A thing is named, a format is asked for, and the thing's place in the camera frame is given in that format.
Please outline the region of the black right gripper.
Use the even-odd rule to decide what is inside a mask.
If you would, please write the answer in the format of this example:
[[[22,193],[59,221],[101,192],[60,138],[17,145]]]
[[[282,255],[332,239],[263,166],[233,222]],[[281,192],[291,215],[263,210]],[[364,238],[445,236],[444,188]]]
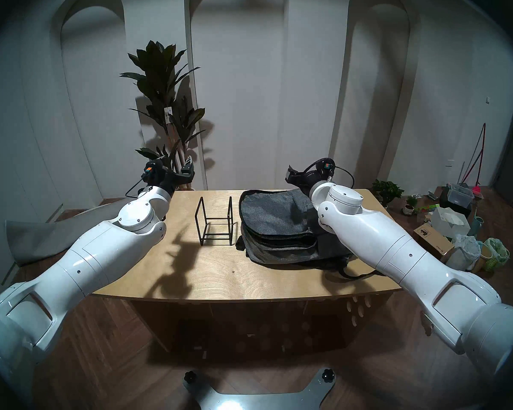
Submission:
[[[288,166],[286,183],[298,187],[302,192],[310,190],[319,182],[330,182],[334,175],[336,164],[332,158],[321,158],[309,165],[303,172]]]

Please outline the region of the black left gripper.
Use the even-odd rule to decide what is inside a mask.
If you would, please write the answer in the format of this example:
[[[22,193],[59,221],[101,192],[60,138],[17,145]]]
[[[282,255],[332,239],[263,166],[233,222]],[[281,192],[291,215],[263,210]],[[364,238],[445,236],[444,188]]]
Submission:
[[[194,175],[194,163],[189,155],[179,173],[165,167],[161,159],[150,160],[145,165],[142,180],[148,186],[159,187],[166,192],[175,192],[177,187],[190,184]]]

